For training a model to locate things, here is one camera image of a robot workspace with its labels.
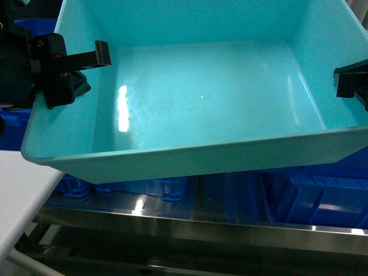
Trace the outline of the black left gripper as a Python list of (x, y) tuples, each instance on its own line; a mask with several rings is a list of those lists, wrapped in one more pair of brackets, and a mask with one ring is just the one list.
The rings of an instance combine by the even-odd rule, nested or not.
[(48, 109), (69, 105), (91, 90), (80, 70), (111, 66), (109, 44), (96, 40), (95, 50), (66, 55), (64, 38), (50, 33), (34, 37), (20, 26), (1, 27), (1, 108), (29, 109), (41, 90), (40, 71), (32, 66), (40, 60), (41, 72), (52, 73), (43, 82)]

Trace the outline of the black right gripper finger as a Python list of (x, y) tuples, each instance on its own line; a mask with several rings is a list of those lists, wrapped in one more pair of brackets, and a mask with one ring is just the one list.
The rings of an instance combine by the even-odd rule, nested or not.
[(365, 111), (367, 112), (367, 89), (356, 89), (354, 92), (354, 97), (363, 105)]
[(333, 71), (333, 85), (339, 98), (367, 98), (367, 59)]

